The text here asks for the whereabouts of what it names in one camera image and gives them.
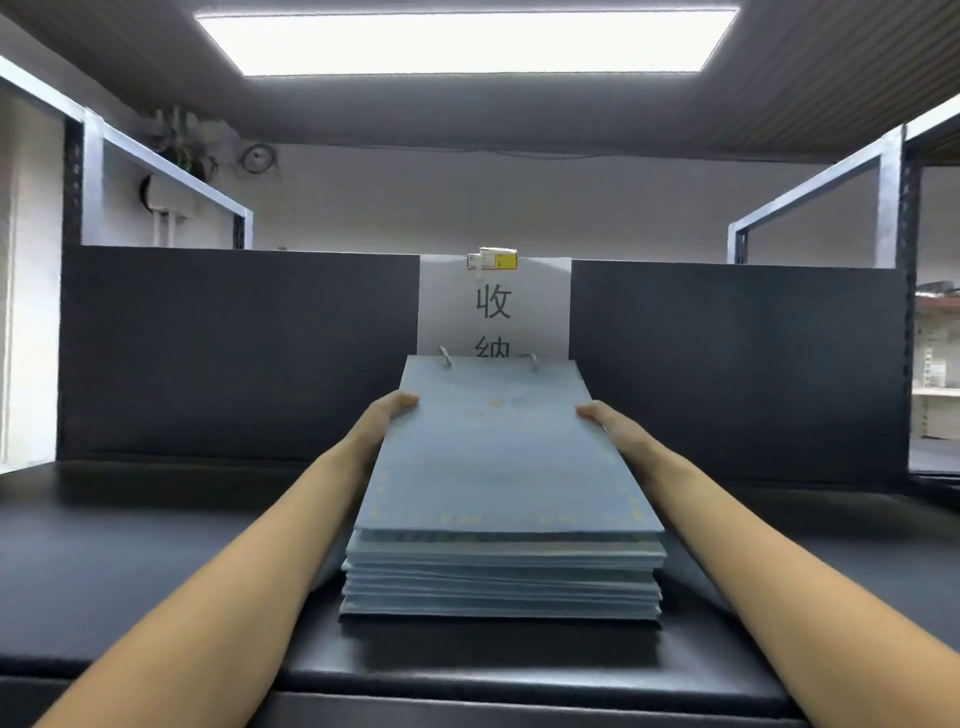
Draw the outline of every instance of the black desk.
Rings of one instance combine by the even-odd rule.
[[[61,463],[0,477],[0,675],[76,677],[273,502],[295,475]],[[960,647],[960,618],[953,609],[960,603],[960,517],[894,497],[757,491],[740,496],[773,525]],[[331,584],[307,602],[276,689],[797,716],[703,573],[678,543],[667,549],[660,628],[339,621],[340,585]],[[38,690],[29,680],[7,682]]]

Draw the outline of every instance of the hand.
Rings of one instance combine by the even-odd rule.
[[[369,463],[376,456],[387,426],[391,418],[405,407],[412,407],[420,401],[420,397],[409,392],[396,390],[386,397],[381,397],[360,416],[353,426],[344,443],[353,450],[363,463]]]
[[[644,476],[654,477],[663,469],[689,467],[686,458],[662,445],[643,427],[602,401],[578,404],[577,414],[602,426],[624,458],[639,468]]]

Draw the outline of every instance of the ceiling light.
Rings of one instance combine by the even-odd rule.
[[[697,72],[737,8],[198,15],[245,76]]]

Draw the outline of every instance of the black tabletop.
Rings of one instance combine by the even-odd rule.
[[[296,472],[59,463],[0,477],[0,674],[75,677]],[[960,518],[909,499],[742,492],[788,535],[960,647]],[[735,716],[796,708],[675,540],[660,626],[338,619],[308,600],[276,687]]]

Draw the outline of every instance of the stack of paper bags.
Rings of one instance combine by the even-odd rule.
[[[344,614],[656,619],[662,526],[572,361],[411,356]]]

